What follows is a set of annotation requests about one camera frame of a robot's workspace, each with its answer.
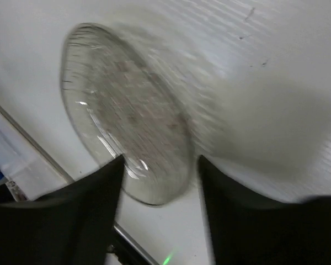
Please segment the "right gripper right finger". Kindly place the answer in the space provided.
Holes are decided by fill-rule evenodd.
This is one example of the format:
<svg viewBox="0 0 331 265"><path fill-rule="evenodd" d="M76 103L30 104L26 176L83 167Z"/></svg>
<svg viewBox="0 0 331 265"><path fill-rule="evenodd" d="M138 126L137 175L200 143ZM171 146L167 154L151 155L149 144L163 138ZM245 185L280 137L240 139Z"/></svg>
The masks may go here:
<svg viewBox="0 0 331 265"><path fill-rule="evenodd" d="M215 264L331 264L331 195L283 203L199 156Z"/></svg>

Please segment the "clear glass plate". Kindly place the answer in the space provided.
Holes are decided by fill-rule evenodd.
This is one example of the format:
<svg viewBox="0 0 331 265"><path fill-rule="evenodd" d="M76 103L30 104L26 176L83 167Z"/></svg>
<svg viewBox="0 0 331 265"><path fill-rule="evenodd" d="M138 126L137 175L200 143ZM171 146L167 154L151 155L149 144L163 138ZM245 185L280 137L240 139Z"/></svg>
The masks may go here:
<svg viewBox="0 0 331 265"><path fill-rule="evenodd" d="M76 25L63 44L60 87L93 159L124 156L127 195L160 206L186 191L195 158L188 115L132 45L103 25Z"/></svg>

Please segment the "aluminium table rail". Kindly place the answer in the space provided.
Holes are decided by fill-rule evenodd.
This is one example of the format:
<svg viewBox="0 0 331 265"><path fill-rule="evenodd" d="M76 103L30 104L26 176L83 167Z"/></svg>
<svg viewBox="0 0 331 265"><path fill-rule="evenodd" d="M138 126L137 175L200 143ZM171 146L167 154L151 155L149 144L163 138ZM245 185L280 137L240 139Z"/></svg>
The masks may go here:
<svg viewBox="0 0 331 265"><path fill-rule="evenodd" d="M14 196L31 199L74 179L0 106L0 169ZM118 223L113 224L107 253L120 264L157 264Z"/></svg>

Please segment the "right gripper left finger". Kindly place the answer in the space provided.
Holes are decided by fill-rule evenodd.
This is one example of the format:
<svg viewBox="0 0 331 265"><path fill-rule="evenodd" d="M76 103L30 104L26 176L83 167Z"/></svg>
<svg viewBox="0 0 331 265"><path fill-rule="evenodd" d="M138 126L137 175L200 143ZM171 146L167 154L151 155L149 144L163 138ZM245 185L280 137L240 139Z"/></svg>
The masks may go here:
<svg viewBox="0 0 331 265"><path fill-rule="evenodd" d="M0 203L0 264L104 264L123 156L34 201Z"/></svg>

